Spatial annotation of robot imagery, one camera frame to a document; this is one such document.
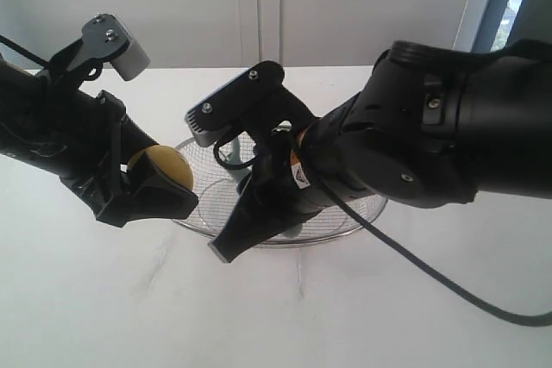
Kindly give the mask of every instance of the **white table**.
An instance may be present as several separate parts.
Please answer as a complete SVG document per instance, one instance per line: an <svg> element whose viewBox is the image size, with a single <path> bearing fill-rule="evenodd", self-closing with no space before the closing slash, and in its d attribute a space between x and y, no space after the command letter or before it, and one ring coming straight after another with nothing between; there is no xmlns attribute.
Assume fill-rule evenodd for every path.
<svg viewBox="0 0 552 368"><path fill-rule="evenodd" d="M239 72L150 70L109 90L157 140ZM322 115L366 67L293 68ZM170 221L94 222L55 176L0 158L0 365L5 367L549 367L552 327L509 325L463 302L366 232L223 265ZM377 224L485 299L552 309L552 203L481 194L469 206L389 203Z"/></svg>

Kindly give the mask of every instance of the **metal strainer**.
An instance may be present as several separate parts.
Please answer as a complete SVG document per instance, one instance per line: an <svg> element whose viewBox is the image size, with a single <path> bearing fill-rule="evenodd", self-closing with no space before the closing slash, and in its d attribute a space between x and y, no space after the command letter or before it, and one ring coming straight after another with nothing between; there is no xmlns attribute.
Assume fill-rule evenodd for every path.
<svg viewBox="0 0 552 368"><path fill-rule="evenodd" d="M238 141L221 147L223 157L231 158L239 152L241 161L254 156L254 142L247 134ZM176 149L190 163L194 175L193 191L199 197L199 205L185 220L175 220L179 225L205 236L215 237L224 227L238 200L237 185L247 171L228 172L213 157L212 147L200 147L194 139L184 141ZM374 221L386 206L382 196L369 196L348 205L368 221ZM299 229L289 230L261 243L264 247L299 247L330 241L360 229L361 226L338 207L330 207L308 220Z"/></svg>

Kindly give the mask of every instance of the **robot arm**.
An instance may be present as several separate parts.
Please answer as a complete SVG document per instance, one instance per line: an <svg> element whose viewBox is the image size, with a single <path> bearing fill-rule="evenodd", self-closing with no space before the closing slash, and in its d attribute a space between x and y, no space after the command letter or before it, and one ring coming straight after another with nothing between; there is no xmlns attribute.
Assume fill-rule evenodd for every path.
<svg viewBox="0 0 552 368"><path fill-rule="evenodd" d="M60 176L97 220L113 226L186 218L198 204L186 162L141 131L109 92L93 98L78 89L107 62L125 80L149 64L111 15L87 22L82 38L35 76L0 59L0 153Z"/></svg>
<svg viewBox="0 0 552 368"><path fill-rule="evenodd" d="M211 247L229 262L334 205L318 180L345 202L378 193L419 208L478 190L551 198L551 61L536 41L483 55L395 42L365 88L320 119L282 86L279 65L258 64L187 115L200 145L246 131L257 146ZM284 120L310 169L277 129Z"/></svg>

